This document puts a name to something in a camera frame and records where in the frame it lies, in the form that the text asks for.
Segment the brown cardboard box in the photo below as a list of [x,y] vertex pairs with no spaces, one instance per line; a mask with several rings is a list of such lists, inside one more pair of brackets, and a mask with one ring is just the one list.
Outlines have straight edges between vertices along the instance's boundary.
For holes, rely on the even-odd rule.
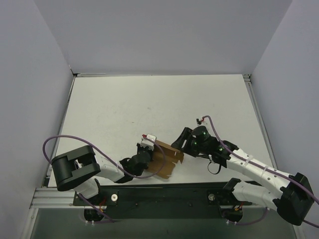
[[156,176],[162,179],[168,179],[177,166],[178,163],[182,163],[184,160],[183,152],[171,147],[169,144],[156,140],[156,143],[160,146],[165,154],[165,159],[162,152],[157,146],[154,146],[153,160],[149,163],[148,169],[149,173],[155,173],[163,166],[161,171],[159,171]]

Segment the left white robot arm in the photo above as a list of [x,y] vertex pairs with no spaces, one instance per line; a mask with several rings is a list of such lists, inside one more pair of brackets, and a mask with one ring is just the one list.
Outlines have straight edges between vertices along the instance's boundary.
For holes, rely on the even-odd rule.
[[93,147],[86,145],[52,159],[52,169],[58,191],[75,190],[87,202],[96,205],[102,200],[100,185],[95,176],[103,177],[117,184],[132,181],[141,176],[153,160],[153,143],[138,143],[137,154],[131,158],[98,164]]

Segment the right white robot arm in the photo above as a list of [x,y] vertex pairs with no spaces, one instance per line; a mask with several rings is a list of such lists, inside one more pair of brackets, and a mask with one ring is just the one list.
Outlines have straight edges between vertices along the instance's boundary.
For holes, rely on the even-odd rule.
[[246,154],[237,145],[211,136],[204,125],[195,129],[184,128],[171,146],[193,157],[204,156],[220,167],[255,181],[253,185],[233,178],[225,190],[237,201],[275,210],[292,225],[301,225],[315,202],[305,175],[291,175],[270,167]]

